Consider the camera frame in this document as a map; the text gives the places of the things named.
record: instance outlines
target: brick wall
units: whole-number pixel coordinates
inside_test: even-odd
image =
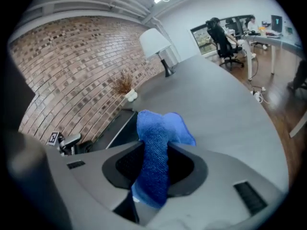
[[[47,141],[54,130],[96,139],[125,103],[111,90],[121,70],[138,88],[163,71],[146,61],[139,36],[147,28],[109,17],[75,17],[42,25],[11,43],[13,58],[35,92],[19,130]]]

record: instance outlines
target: gray countertop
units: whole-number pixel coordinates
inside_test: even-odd
[[[160,73],[126,105],[165,114],[179,113],[200,149],[233,156],[288,190],[284,150],[269,116],[249,90],[202,56],[186,59],[169,78]]]

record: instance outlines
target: blue towel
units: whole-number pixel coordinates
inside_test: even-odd
[[[132,195],[141,202],[161,208],[170,185],[167,165],[167,143],[177,142],[196,146],[182,117],[177,113],[160,115],[144,110],[139,112],[137,131],[145,143],[144,161],[139,177],[134,182]]]

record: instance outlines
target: white desk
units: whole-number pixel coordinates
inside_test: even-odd
[[[280,39],[275,38],[269,38],[264,36],[245,36],[244,39],[246,41],[255,41],[263,44],[269,44],[272,46],[272,58],[271,58],[271,74],[274,74],[274,67],[275,67],[275,59],[276,59],[276,47],[280,47],[282,49],[285,49],[300,58],[305,58],[304,51],[301,47],[295,45],[295,42],[287,40],[284,37],[281,37]],[[248,80],[252,79],[252,62],[251,62],[251,54],[247,54],[247,60],[248,60]],[[297,134],[297,132],[304,126],[304,124],[307,122],[307,110],[301,120],[298,122],[298,124],[293,128],[293,130],[290,132],[290,137],[292,138]]]

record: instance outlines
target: black slot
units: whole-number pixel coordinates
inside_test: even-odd
[[[234,185],[239,196],[243,200],[252,216],[262,211],[268,204],[261,198],[255,189],[248,183],[238,183]]]
[[[85,162],[79,160],[79,161],[76,161],[76,162],[72,162],[72,163],[68,163],[67,166],[68,168],[71,170],[71,169],[74,169],[74,168],[77,168],[79,166],[82,166],[82,165],[85,165]]]

